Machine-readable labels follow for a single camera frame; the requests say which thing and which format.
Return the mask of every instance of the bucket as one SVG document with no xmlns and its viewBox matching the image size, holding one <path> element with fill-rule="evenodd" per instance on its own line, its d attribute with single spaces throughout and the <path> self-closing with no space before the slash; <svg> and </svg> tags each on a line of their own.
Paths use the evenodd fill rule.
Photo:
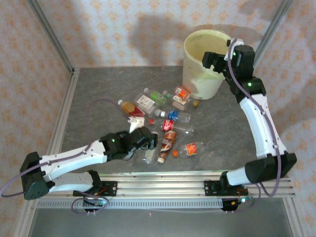
<svg viewBox="0 0 316 237">
<path fill-rule="evenodd" d="M 205 52 L 226 54 L 227 40 L 231 38 L 223 32 L 200 30 L 190 34 L 184 41 L 183 86 L 191 92 L 191 97 L 199 100 L 212 98 L 225 77 L 203 67 L 202 59 Z"/>
</svg>

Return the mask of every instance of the clear plastic bottle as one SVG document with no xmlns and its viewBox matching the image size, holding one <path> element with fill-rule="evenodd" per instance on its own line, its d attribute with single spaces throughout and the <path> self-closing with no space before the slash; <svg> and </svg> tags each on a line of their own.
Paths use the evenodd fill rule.
<svg viewBox="0 0 316 237">
<path fill-rule="evenodd" d="M 189 105 L 192 105 L 194 108 L 196 108 L 199 104 L 199 100 L 192 100 L 191 98 L 183 100 L 178 95 L 172 95 L 166 90 L 162 93 L 162 95 L 166 98 L 170 98 L 172 100 L 172 105 L 181 111 L 184 111 Z"/>
<path fill-rule="evenodd" d="M 173 156 L 190 157 L 197 153 L 202 153 L 204 151 L 203 142 L 192 142 L 179 147 L 178 150 L 173 151 Z"/>
<path fill-rule="evenodd" d="M 173 130 L 175 132 L 183 132 L 186 134 L 193 134 L 193 126 L 188 122 L 176 122 L 167 119 L 149 119 L 149 125 L 158 125 L 163 131 Z"/>
<path fill-rule="evenodd" d="M 148 88 L 145 88 L 144 93 L 149 95 L 159 105 L 164 105 L 167 102 L 166 97 L 161 95 L 158 91 L 149 90 Z"/>
<path fill-rule="evenodd" d="M 158 104 L 143 93 L 140 93 L 134 100 L 135 105 L 146 114 L 154 114 L 158 109 Z"/>
<path fill-rule="evenodd" d="M 160 117 L 163 117 L 165 119 L 172 120 L 172 121 L 178 121 L 178 122 L 190 122 L 190 120 L 191 120 L 190 114 L 184 113 L 184 112 L 179 112 L 177 110 L 169 110 L 168 112 L 156 110 L 155 115 L 158 117 L 160 116 Z"/>
</svg>

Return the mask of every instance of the wire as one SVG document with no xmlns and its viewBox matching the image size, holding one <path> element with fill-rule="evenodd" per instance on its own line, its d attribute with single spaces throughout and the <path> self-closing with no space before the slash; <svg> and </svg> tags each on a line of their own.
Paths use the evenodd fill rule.
<svg viewBox="0 0 316 237">
<path fill-rule="evenodd" d="M 42 164 L 37 164 L 31 168 L 28 168 L 26 170 L 24 170 L 23 172 L 19 173 L 18 175 L 16 175 L 14 178 L 12 178 L 9 182 L 7 182 L 7 184 L 5 184 L 2 189 L 0 190 L 0 196 L 1 198 L 10 198 L 10 197 L 14 197 L 14 196 L 18 196 L 18 195 L 21 195 L 23 194 L 23 192 L 19 192 L 19 193 L 15 193 L 15 194 L 9 194 L 9 195 L 4 195 L 3 192 L 4 190 L 10 186 L 15 180 L 17 180 L 18 178 L 21 178 L 23 175 L 37 169 L 37 168 L 40 168 L 44 165 L 49 165 L 49 164 L 53 164 L 53 163 L 57 163 L 57 162 L 62 162 L 62 161 L 66 161 L 66 160 L 69 160 L 69 159 L 73 159 L 73 158 L 76 158 L 78 156 L 81 156 L 83 155 L 84 153 L 86 153 L 89 148 L 91 147 L 91 144 L 88 145 L 82 152 L 79 152 L 78 154 L 76 155 L 73 155 L 73 156 L 70 156 L 70 157 L 65 157 L 65 158 L 60 158 L 60 159 L 55 159 L 55 160 L 52 160 L 52 161 L 47 161 L 47 162 L 44 162 Z"/>
<path fill-rule="evenodd" d="M 266 112 L 264 111 L 264 109 L 261 107 L 261 105 L 259 105 L 259 103 L 254 99 L 252 98 L 252 96 L 244 89 L 242 88 L 242 86 L 239 84 L 239 82 L 237 81 L 236 77 L 235 77 L 235 74 L 234 74 L 234 71 L 233 71 L 233 67 L 232 67 L 232 60 L 230 58 L 230 55 L 232 53 L 232 48 L 233 48 L 233 45 L 236 43 L 237 39 L 234 39 L 231 44 L 230 44 L 230 47 L 229 47 L 229 50 L 228 50 L 228 69 L 229 69 L 229 72 L 232 76 L 232 79 L 234 81 L 234 83 L 236 84 L 236 86 L 245 94 L 245 96 L 247 96 L 257 107 L 258 109 L 260 110 L 261 114 L 263 115 L 263 117 L 265 118 L 265 120 L 267 121 L 267 124 L 268 124 L 268 127 L 270 129 L 270 133 L 272 135 L 272 139 L 273 139 L 273 143 L 275 144 L 275 150 L 276 150 L 276 156 L 277 156 L 277 173 L 276 173 L 276 184 L 272 190 L 272 192 L 269 194 L 266 190 L 266 188 L 264 187 L 264 185 L 260 182 L 260 185 L 263 189 L 263 191 L 265 192 L 265 194 L 268 196 L 268 197 L 273 197 L 276 192 L 277 192 L 277 189 L 278 189 L 278 186 L 279 186 L 279 183 L 280 183 L 280 179 L 281 179 L 281 155 L 280 155 L 280 151 L 278 149 L 278 146 L 277 146 L 277 138 L 276 138 L 276 135 L 275 135 L 275 132 L 273 130 L 273 126 L 272 126 L 272 123 L 268 117 L 268 115 L 266 114 Z"/>
<path fill-rule="evenodd" d="M 107 102 L 110 102 L 110 103 L 114 104 L 120 111 L 122 111 L 122 113 L 124 114 L 124 116 L 125 116 L 127 119 L 129 119 L 128 115 L 123 111 L 123 109 L 122 109 L 117 103 L 115 103 L 113 100 L 110 100 L 110 99 L 107 99 L 107 98 L 102 98 L 102 99 L 98 99 L 98 100 L 95 100 L 95 101 L 91 102 L 91 103 L 89 104 L 87 110 L 86 110 L 86 114 L 85 114 L 86 116 L 85 116 L 85 118 L 87 118 L 87 114 L 88 114 L 88 112 L 89 112 L 89 109 L 92 107 L 92 105 L 93 105 L 94 103 L 96 103 L 96 102 L 99 102 L 99 101 L 107 101 Z M 87 126 L 88 130 L 91 131 L 90 128 L 89 128 L 89 122 L 87 121 L 87 119 L 86 119 L 86 126 Z M 15 197 L 15 196 L 18 196 L 18 195 L 23 194 L 23 192 L 19 192 L 19 193 L 15 193 L 15 194 L 4 195 L 3 192 L 4 192 L 4 190 L 6 190 L 7 187 L 10 186 L 15 180 L 21 178 L 23 175 L 25 175 L 25 174 L 27 174 L 27 173 L 29 173 L 29 172 L 31 172 L 31 171 L 37 169 L 37 168 L 40 168 L 40 167 L 42 167 L 42 166 L 45 166 L 45 165 L 49 165 L 49 164 L 53 164 L 53 163 L 57 163 L 57 162 L 62 162 L 62 161 L 70 160 L 70 159 L 76 158 L 76 157 L 78 157 L 78 156 L 81 156 L 81 155 L 83 155 L 84 153 L 86 153 L 86 152 L 89 150 L 89 148 L 91 147 L 91 145 L 92 145 L 92 143 L 91 143 L 90 145 L 88 145 L 82 152 L 79 152 L 78 154 L 75 154 L 75 155 L 72 155 L 72 156 L 69 156 L 69 157 L 65 157 L 65 158 L 55 159 L 55 160 L 52 160 L 52 161 L 47 161 L 47 162 L 44 162 L 44 163 L 41 163 L 41 164 L 37 164 L 37 165 L 35 165 L 35 166 L 31 167 L 31 168 L 28 168 L 28 169 L 24 170 L 23 172 L 19 173 L 19 174 L 16 175 L 14 178 L 12 178 L 9 182 L 7 182 L 7 183 L 1 188 L 1 190 L 0 190 L 0 197 L 1 197 L 1 198 L 10 198 L 10 197 Z"/>
<path fill-rule="evenodd" d="M 105 204 L 103 204 L 103 207 L 101 207 L 100 209 L 98 210 L 93 210 L 93 214 L 97 214 L 98 212 L 104 210 L 109 204 L 110 204 L 110 201 L 106 198 L 106 197 L 102 197 L 102 196 L 96 196 L 96 195 L 91 195 L 91 194 L 88 194 L 88 193 L 85 193 L 85 192 L 81 192 L 81 191 L 77 191 L 78 193 L 82 194 L 82 195 L 85 195 L 87 197 L 92 197 L 93 199 L 92 200 L 95 200 L 95 201 L 99 201 L 100 199 L 103 199 L 106 201 Z M 79 197 L 77 199 L 75 199 L 73 201 L 73 203 L 71 203 L 71 211 L 78 215 L 78 216 L 84 216 L 84 215 L 89 215 L 90 214 L 90 211 L 88 212 L 83 212 L 83 213 L 79 213 L 79 212 L 76 212 L 75 209 L 74 209 L 74 205 L 77 201 L 79 200 L 88 200 L 88 201 L 91 201 L 91 199 L 87 198 L 87 197 Z"/>
</svg>

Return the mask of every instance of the patterned wallpaper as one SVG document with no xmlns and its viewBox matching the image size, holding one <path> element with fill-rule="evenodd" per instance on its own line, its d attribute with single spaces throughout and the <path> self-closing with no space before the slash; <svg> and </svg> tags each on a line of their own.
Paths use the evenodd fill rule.
<svg viewBox="0 0 316 237">
<path fill-rule="evenodd" d="M 294 1 L 256 67 L 276 128 L 298 162 L 290 173 L 316 236 L 316 2 Z"/>
<path fill-rule="evenodd" d="M 75 67 L 181 65 L 182 44 L 218 29 L 256 47 L 281 0 L 39 0 Z"/>
<path fill-rule="evenodd" d="M 26 0 L 0 1 L 0 186 L 25 155 L 46 153 L 69 75 Z M 21 181 L 7 191 L 21 191 Z M 0 198 L 0 236 L 10 237 L 22 197 Z"/>
</svg>

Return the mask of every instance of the bottle cap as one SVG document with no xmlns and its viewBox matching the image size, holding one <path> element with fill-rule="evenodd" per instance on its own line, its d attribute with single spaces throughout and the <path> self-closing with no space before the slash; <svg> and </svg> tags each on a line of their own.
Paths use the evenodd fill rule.
<svg viewBox="0 0 316 237">
<path fill-rule="evenodd" d="M 174 156 L 174 157 L 177 157 L 177 156 L 178 156 L 178 151 L 177 151 L 177 150 L 174 150 L 174 151 L 173 151 L 173 156 Z"/>
<path fill-rule="evenodd" d="M 149 119 L 149 125 L 154 125 L 154 124 L 155 124 L 154 119 L 153 118 Z"/>
<path fill-rule="evenodd" d="M 157 110 L 155 111 L 155 115 L 156 115 L 157 117 L 159 117 L 160 114 L 161 114 L 161 110 L 160 110 L 160 109 L 157 109 Z"/>
<path fill-rule="evenodd" d="M 193 107 L 196 108 L 199 105 L 199 100 L 195 100 L 193 103 Z"/>
<path fill-rule="evenodd" d="M 159 163 L 163 164 L 163 163 L 164 163 L 164 158 L 159 157 L 159 158 L 157 159 L 157 161 L 158 161 Z"/>
</svg>

